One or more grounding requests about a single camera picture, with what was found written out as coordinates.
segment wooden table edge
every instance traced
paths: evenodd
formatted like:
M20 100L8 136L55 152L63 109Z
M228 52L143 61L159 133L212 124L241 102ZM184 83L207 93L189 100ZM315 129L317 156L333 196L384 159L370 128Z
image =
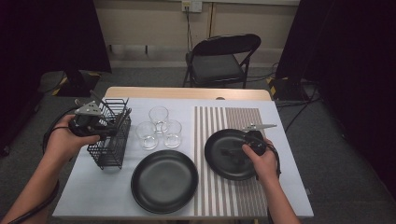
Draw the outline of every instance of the wooden table edge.
M266 90L246 89L204 89L204 88L164 88L164 87L110 87L105 97L173 98L215 100L258 100L271 101Z

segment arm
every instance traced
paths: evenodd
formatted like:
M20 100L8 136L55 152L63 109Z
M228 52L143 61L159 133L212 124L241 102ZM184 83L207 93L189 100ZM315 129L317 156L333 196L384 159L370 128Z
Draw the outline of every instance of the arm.
M63 117L55 128L68 127L68 121L73 117ZM46 153L34 174L0 224L22 216L48 199L55 188L62 168L78 154L83 146L94 144L98 140L97 135L77 137L68 128L54 130L49 138ZM47 207L23 223L45 223L48 211Z
M264 139L264 141L272 145L271 141L268 139ZM242 145L242 149L254 164L254 169L264 189L274 223L300 223L300 220L291 208L289 200L283 192L279 179L277 178L276 157L274 152L267 148L262 156L258 156L248 145Z

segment black plate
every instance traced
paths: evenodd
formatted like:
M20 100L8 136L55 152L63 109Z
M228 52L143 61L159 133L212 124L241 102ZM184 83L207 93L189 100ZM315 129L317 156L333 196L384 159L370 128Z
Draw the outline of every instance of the black plate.
M256 174L253 163L242 150L247 134L263 139L260 132L245 133L236 129L220 130L207 139L205 159L216 174L231 180L245 180Z
M156 214L176 212L198 186L198 171L189 157L175 150L148 155L134 169L131 189L144 209Z

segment drinking glass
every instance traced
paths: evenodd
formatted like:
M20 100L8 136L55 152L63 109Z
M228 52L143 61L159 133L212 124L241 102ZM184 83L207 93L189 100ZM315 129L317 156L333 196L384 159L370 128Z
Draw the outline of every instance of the drinking glass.
M137 125L136 135L140 146L144 149L154 149L158 145L158 137L155 125L150 121L144 121Z
M155 125L157 133L162 131L161 126L168 121L169 112L163 106L155 106L148 112L149 119Z
M181 143L181 124L174 119L169 119L163 123L162 127L163 143L167 147L178 147Z

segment striped mat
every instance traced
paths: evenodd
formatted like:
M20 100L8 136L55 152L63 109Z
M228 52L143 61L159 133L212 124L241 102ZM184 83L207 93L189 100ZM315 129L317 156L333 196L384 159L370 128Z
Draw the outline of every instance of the striped mat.
M242 129L262 124L258 108L194 108L194 163L200 176L194 196L194 215L203 217L266 217L266 200L260 183L253 177L232 181L215 174L205 160L205 142L223 129Z

